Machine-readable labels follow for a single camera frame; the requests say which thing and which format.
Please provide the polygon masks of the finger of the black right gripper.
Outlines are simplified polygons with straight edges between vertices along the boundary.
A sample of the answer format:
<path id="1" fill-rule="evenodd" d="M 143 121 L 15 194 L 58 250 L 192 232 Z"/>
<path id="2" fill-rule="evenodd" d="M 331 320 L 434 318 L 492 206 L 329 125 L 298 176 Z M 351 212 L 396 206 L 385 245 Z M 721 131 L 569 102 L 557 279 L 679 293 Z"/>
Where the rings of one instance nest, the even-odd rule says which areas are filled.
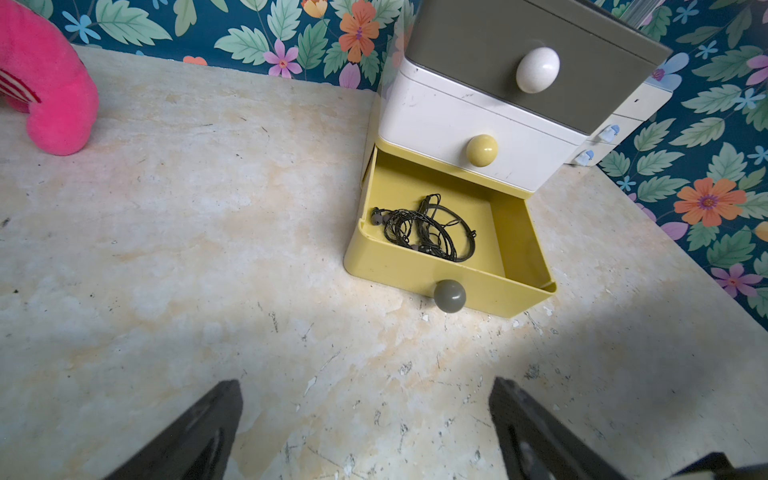
<path id="1" fill-rule="evenodd" d="M 723 452 L 712 452 L 671 476 L 682 480 L 767 480 L 767 464 L 735 467 Z"/>

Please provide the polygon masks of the yellow bottom drawer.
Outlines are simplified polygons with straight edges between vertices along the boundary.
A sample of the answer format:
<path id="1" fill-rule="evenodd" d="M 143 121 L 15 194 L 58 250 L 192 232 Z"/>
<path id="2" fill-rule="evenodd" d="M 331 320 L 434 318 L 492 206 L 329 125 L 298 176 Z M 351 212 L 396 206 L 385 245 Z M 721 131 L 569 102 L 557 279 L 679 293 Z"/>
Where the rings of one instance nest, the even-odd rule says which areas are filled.
<path id="1" fill-rule="evenodd" d="M 446 222 L 458 215 L 476 231 L 476 250 L 465 262 L 439 259 L 388 241 L 371 222 L 374 208 L 417 209 L 438 194 Z M 460 284 L 469 309 L 511 318 L 553 296 L 546 264 L 526 202 L 512 195 L 375 150 L 362 182 L 359 218 L 344 256 L 354 276 L 422 296 L 444 280 Z"/>

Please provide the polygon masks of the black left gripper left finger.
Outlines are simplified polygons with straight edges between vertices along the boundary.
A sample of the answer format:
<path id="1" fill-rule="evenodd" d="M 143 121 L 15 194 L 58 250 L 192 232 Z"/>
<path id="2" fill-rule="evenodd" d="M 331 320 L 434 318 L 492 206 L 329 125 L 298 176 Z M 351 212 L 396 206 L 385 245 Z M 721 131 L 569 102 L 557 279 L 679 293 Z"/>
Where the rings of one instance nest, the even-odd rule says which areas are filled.
<path id="1" fill-rule="evenodd" d="M 240 382 L 221 381 L 110 479 L 221 479 L 243 410 Z"/>

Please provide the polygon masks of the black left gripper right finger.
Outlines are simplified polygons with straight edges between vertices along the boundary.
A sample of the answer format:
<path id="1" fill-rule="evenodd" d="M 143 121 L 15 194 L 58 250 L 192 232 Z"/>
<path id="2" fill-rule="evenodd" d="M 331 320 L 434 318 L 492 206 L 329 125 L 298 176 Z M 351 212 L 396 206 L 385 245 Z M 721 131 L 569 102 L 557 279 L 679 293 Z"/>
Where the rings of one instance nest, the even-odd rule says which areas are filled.
<path id="1" fill-rule="evenodd" d="M 489 411 L 509 479 L 624 477 L 513 380 L 494 380 Z"/>

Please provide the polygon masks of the grey top drawer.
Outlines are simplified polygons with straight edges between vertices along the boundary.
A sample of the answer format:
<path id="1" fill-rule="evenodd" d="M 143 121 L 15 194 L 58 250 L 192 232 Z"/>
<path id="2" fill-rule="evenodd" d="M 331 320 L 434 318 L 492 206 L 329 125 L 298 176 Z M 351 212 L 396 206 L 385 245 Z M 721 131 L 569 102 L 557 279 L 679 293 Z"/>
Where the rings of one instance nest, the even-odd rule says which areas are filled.
<path id="1" fill-rule="evenodd" d="M 555 51 L 559 73 L 541 93 L 516 83 L 524 56 Z M 423 1 L 406 58 L 491 97 L 588 134 L 671 53 L 589 1 Z"/>

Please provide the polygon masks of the white drawer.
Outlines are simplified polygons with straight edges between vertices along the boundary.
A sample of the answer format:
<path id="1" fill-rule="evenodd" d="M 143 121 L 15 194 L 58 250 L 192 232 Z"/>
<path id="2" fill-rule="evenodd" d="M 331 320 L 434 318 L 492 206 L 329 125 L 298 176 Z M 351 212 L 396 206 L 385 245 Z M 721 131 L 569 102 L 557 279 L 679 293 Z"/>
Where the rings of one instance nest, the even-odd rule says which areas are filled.
<path id="1" fill-rule="evenodd" d="M 523 199 L 586 139 L 407 59 L 380 100 L 380 150 Z"/>

